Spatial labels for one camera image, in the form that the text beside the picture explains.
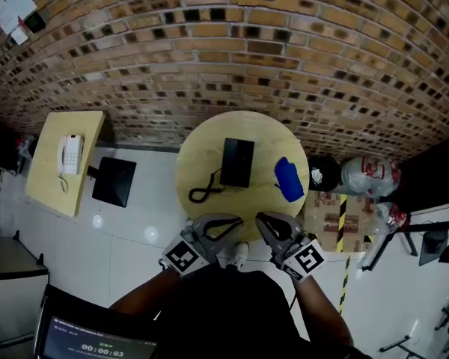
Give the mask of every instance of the yellow desk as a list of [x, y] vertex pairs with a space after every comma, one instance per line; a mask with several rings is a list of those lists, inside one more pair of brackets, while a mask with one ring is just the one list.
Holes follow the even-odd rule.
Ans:
[[[254, 142], [253, 163], [249, 188], [226, 186], [222, 193], [211, 193], [203, 203], [188, 199], [193, 188], [206, 188], [210, 174], [222, 166], [225, 138]], [[286, 157], [296, 165], [305, 191], [309, 187], [309, 167], [305, 151], [294, 134], [282, 123], [252, 111], [232, 111], [202, 123], [185, 140], [176, 166], [177, 195], [188, 216], [195, 220], [203, 214], [220, 212], [238, 215], [245, 225], [240, 239], [254, 241], [261, 237], [254, 218], [258, 212], [282, 212], [297, 216], [305, 196], [290, 203], [275, 176], [275, 165]], [[220, 188], [220, 173], [213, 188]]]
[[[74, 217], [82, 199], [90, 154], [104, 119], [102, 111], [50, 113], [31, 162], [26, 194], [52, 209]], [[64, 135], [81, 135], [84, 138], [79, 173], [64, 175], [68, 182], [67, 193], [62, 191], [57, 178], [57, 150], [60, 138]]]

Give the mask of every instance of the yellow and black tape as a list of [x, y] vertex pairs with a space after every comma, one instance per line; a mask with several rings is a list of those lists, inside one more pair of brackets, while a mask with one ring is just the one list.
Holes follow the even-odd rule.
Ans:
[[346, 202], [347, 195], [339, 194], [340, 206], [339, 206], [339, 228], [337, 230], [337, 244], [336, 251], [338, 253], [343, 252], [343, 237], [344, 237], [344, 220], [346, 219]]
[[343, 291], [341, 292], [341, 300], [339, 301], [339, 314], [343, 313], [344, 299], [346, 299], [347, 281], [349, 278], [349, 264], [350, 263], [351, 263], [351, 254], [348, 255], [347, 260], [346, 260], [346, 274], [344, 275]]

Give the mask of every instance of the telephone handset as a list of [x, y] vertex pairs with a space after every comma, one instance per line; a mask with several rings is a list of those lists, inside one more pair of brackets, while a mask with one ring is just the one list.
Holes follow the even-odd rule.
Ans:
[[83, 137], [65, 135], [60, 139], [57, 150], [57, 171], [59, 174], [78, 174], [82, 158]]

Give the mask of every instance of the white tiled floor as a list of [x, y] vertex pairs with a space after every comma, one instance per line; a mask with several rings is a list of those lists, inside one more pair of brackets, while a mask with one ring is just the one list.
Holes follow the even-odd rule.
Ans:
[[[75, 218], [47, 208], [25, 196], [26, 172], [4, 175], [0, 184], [0, 225], [5, 235], [20, 230], [24, 245], [44, 254], [51, 283], [87, 301], [109, 306], [131, 289], [159, 273], [163, 248], [186, 221], [174, 187], [176, 154], [137, 150], [96, 149], [92, 165], [103, 156], [137, 162], [128, 205], [125, 209], [94, 200], [94, 181], [87, 178], [79, 214]], [[103, 217], [94, 229], [94, 215]], [[449, 219], [449, 210], [416, 217], [418, 223]], [[158, 239], [145, 236], [149, 227]], [[420, 250], [422, 237], [413, 235]], [[225, 252], [219, 255], [224, 261]], [[291, 280], [269, 263], [270, 249], [263, 241], [250, 246], [245, 270], [262, 270], [275, 280], [289, 302], [294, 296]], [[418, 266], [408, 255], [401, 238], [395, 238], [374, 271], [362, 272], [362, 254], [353, 254], [343, 317], [355, 344], [373, 358], [404, 358], [399, 349], [386, 354], [377, 349], [410, 334], [407, 346], [427, 358], [437, 358], [446, 333], [435, 334], [440, 309], [449, 297], [449, 265], [437, 262]], [[332, 253], [317, 272], [317, 279], [337, 307], [346, 254]], [[303, 337], [307, 337], [296, 303], [291, 310]]]

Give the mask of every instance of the blue object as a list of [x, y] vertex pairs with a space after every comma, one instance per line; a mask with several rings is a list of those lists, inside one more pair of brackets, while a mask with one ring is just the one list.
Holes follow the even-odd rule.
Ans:
[[276, 187], [281, 190], [288, 202], [294, 202], [305, 195], [296, 166], [289, 163], [286, 157], [280, 159], [276, 164], [275, 174], [279, 182]]

